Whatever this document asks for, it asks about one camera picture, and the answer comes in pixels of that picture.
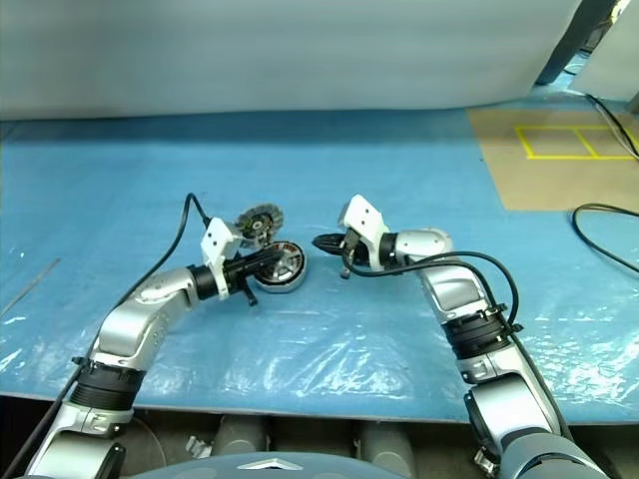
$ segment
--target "black cable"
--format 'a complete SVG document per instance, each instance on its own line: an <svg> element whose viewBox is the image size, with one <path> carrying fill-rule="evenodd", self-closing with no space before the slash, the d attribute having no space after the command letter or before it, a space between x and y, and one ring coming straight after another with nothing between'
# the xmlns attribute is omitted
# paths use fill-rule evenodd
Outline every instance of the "black cable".
<svg viewBox="0 0 639 479"><path fill-rule="evenodd" d="M198 213L202 217L202 221L203 221L203 223L205 225L205 228L209 225L209 222L211 221L211 218L206 215L206 213L204 212L204 209L200 205L200 202L198 201L196 196L193 193L187 194L187 196L186 196L186 198L184 200L184 207L182 209L182 217L180 219L180 225L178 226L178 232L177 232L176 237L174 238L173 242L171 243L169 248L166 250L166 252L162 255L162 257L153 266L151 266L151 268L140 279L138 279L133 284L133 286L131 286L129 289L127 289L127 291L122 295L122 297L120 297L120 299L118 299L118 302L116 302L116 305L112 309L115 309L120 304L122 304L124 301L126 301L127 298L138 287L140 287L140 284L142 284L144 281L146 281L154 272L156 272L160 267L162 267L162 265L165 263L165 261L176 250L176 248L178 247L178 244L180 243L180 240L182 239L182 235L184 234L184 230L185 230L185 228L187 226L187 219L189 218L189 206L191 205L191 202L193 202L195 204L196 209L198 210ZM99 334L99 331L96 333L96 335L94 336L93 340L91 341L91 345L87 349L87 352L84 354L82 359L80 361L78 361L79 364L75 368L73 373L71 374L71 377L69 377L69 379L65 383L64 387L60 390L60 392L56 396L56 398L53 401L53 403L51 404L51 406L49 406L49 409L47 409L47 412L44 414L42 419L40 419L40 421L38 422L36 427L33 429L33 431L31 431L31 434L29 434L29 437L27 437L27 440L24 442L24 444L22 444L22 447L20 448L20 450L18 451L18 453L13 458L13 460L11 461L11 463L9 464L7 469L2 474L2 479L9 479L11 477L11 475L13 475L13 473L15 472L17 467L20 465L20 462L23 460L24 456L34 447L35 442L40 439L42 434L45 432L45 429L50 426L50 424L53 421L55 415L60 410L60 406L62 405L62 401L64 401L64 398L69 393L69 390L73 386L73 383L76 381L76 379L78 379L78 376L80 375L80 371L82 370L83 365L89 360L89 357L91 355L91 351L93 350L93 346L95 345L96 340L98 339L98 334Z"/></svg>
<svg viewBox="0 0 639 479"><path fill-rule="evenodd" d="M637 218L639 218L639 212L633 212L631 210L626 210L624 208L615 207L613 205L606 205L603 203L586 203L584 205L581 205L580 207L577 207L575 211L572 212L572 215L570 217L572 228L574 229L575 233L581 238L583 242L588 244L593 249L596 249L597 251L601 252L602 254L605 254L610 259L617 261L619 264L626 266L628 269L635 272L639 272L639 267L623 259L622 257L619 257L616 254L613 254L608 249L600 246L599 244L597 244L592 239L586 236L586 234L581 230L581 227L579 226L579 221L578 221L579 213L583 211L617 213L620 215L628 215L628 216L637 217Z"/></svg>
<svg viewBox="0 0 639 479"><path fill-rule="evenodd" d="M479 269L477 269L472 264L469 264L464 261L440 261L439 260L439 259L443 259L447 257L457 257L457 256L471 256L471 257L478 257L480 259L484 259L494 264L501 271L501 273L506 278L506 281L508 282L508 286L510 287L510 293L512 295L512 303L510 305L510 314L508 314L508 320L507 320L508 325L512 326L514 324L517 311L519 310L519 291L517 289L517 284L515 284L515 280L513 279L512 274L510 274L510 271L508 270L508 268L506 268L506 266L503 265L498 259L496 259L495 257L489 254L484 254L483 252L477 252L477 251L443 252L441 254L434 254L425 259L420 259L419 261L412 262L411 264L408 264L406 266L394 267L392 269L386 269L384 271L367 271L363 269L357 269L350 263L350 261L348 260L348 257L345 254L341 255L341 261L343 262L343 265L348 270L352 271L353 273L359 276L365 276L365 277L379 277L379 276L402 274L403 272L416 271L418 269L424 269L428 267L438 267L438 266L465 267L466 269L470 269L477 276L477 278L479 279L479 282L481 282L481 285L486 290L488 299L490 299L493 304L496 304L492 291L490 290L490 286L488 285L488 281L486 281L486 278L479 271Z"/></svg>
<svg viewBox="0 0 639 479"><path fill-rule="evenodd" d="M600 101L598 98L595 98L595 97L593 97L590 94L586 94L586 98L588 100L590 100L592 103L594 103L596 105L599 105L601 107L601 109L606 113L606 115L612 121L612 123L615 124L617 129L619 129L619 133L621 134L621 136L624 138L624 140L628 144L628 147L630 148L630 150L636 156L639 157L639 151L637 151L637 148L635 147L634 142L630 138L630 135L628 135L628 131L624 128L624 126L621 124L621 122L619 120L617 120L617 117L615 117L614 114L610 110L608 110L608 107L606 107L604 105L604 103L602 101Z"/></svg>
<svg viewBox="0 0 639 479"><path fill-rule="evenodd" d="M508 271L505 265L503 265L498 259L488 254L484 254L483 252L477 252L477 251L444 252L441 254L434 254L433 256L429 256L425 259L421 259L419 261L413 262L406 266L394 267L392 269L386 269L384 271L367 271L363 269L358 269L354 267L354 265L350 262L349 257L346 255L345 252L341 255L341 262L349 271L359 276L365 276L365 277L396 275L396 274L402 274L404 272L415 271L418 269L426 269L430 267L441 267L441 266L465 267L466 269L469 269L477 276L479 282L485 289L486 295L488 296L488 299L490 300L490 302L492 304L497 304L497 302L495 301L494 295L492 293L492 290L490 289L490 286L488 285L488 282L486 281L486 278L475 266L464 261L440 260L441 258L455 257L455 256L479 257L481 259L491 262L492 264L497 266L497 268L499 268L499 270L503 273L506 280L508 281L508 285L510 286L510 290L512 293L512 305L510 307L510 315L508 316L507 324L509 326L513 326L515 317L517 315L517 311L519 309L519 291L517 290L517 285L515 284L514 279L512 275L510 274L510 271ZM570 432L570 429L568 428L568 424L566 423L566 420L564 419L563 414L561 413L561 410L559 409L559 406L557 405L554 397L552 396L552 392L550 391L550 388L544 381L543 376L541 375L541 372L539 372L539 369L537 369L537 366L532 360L532 357L530 357L530 354L528 353L528 351L526 350L522 342L519 340L519 338L515 334L517 329L518 328L509 327L508 336L512 338L513 342L521 350L521 355L523 356L524 360L528 363L528 366L530 367L532 374L535 376L535 379L539 383L539 387L541 387L542 391L548 398L548 402L550 402L551 407L554 409L555 416L557 417L557 422L559 423L561 435L571 441L574 441L572 437L572 433Z"/></svg>

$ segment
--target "round metal disc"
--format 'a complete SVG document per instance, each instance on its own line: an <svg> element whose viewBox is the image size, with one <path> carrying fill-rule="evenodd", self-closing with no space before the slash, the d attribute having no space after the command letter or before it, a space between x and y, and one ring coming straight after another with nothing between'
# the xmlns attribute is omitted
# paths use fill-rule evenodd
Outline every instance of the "round metal disc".
<svg viewBox="0 0 639 479"><path fill-rule="evenodd" d="M268 292L289 292L307 273L307 259L301 247L290 241L276 241L267 247L284 252L282 258L255 275L258 286Z"/></svg>
<svg viewBox="0 0 639 479"><path fill-rule="evenodd" d="M242 247L263 247L269 244L284 223L284 213L277 205L258 205L242 213L236 227L243 236Z"/></svg>

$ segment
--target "white wall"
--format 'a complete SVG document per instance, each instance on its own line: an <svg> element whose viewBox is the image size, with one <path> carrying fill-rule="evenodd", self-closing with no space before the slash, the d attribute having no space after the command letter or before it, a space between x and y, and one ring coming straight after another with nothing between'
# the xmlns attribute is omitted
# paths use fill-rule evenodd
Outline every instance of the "white wall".
<svg viewBox="0 0 639 479"><path fill-rule="evenodd" d="M579 0L0 0L0 117L526 95Z"/></svg>

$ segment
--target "table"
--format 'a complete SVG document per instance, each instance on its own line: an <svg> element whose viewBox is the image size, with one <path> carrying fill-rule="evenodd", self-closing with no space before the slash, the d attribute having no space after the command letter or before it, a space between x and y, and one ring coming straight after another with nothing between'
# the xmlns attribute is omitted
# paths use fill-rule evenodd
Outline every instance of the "table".
<svg viewBox="0 0 639 479"><path fill-rule="evenodd" d="M394 230L438 227L487 252L521 293L523 342L571 422L639 420L639 282L593 253L567 213L509 212L465 113L246 113L5 125L0 390L53 397L119 295L168 246L184 196L233 221L285 212L278 238L309 256L295 292L201 304L171 331L137 404L206 411L463 421L461 381L412 275L339 278L315 250L364 194ZM639 260L639 226L592 214L584 229ZM192 218L167 267L202 261ZM481 265L498 300L503 279Z"/></svg>

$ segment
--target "silver robot arm segment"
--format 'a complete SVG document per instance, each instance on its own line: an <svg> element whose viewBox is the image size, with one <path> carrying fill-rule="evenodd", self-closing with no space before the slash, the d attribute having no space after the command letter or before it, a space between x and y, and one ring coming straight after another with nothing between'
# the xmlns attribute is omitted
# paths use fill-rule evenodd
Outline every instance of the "silver robot arm segment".
<svg viewBox="0 0 639 479"><path fill-rule="evenodd" d="M246 278L282 254L238 256L240 234L212 219L202 240L205 264L152 275L104 320L68 400L58 411L27 475L56 479L117 477L125 450L115 437L133 417L133 402L169 328L201 300L243 291Z"/></svg>
<svg viewBox="0 0 639 479"><path fill-rule="evenodd" d="M453 251L450 236L441 230L389 233L381 213L361 195L346 205L339 223L346 228L342 239L328 235L314 244L373 271ZM482 280L463 265L431 265L416 273L456 355L461 377L471 385L464 402L481 444L477 465L491 476L499 471L503 479L546 477L564 469L574 475L561 477L606 477L561 436L548 395L510 337L512 331L501 315L504 306L494 302Z"/></svg>
<svg viewBox="0 0 639 479"><path fill-rule="evenodd" d="M93 478L104 467L119 468L124 448L114 437L133 417L133 401L167 330L199 301L184 267L151 276L109 313L29 475Z"/></svg>

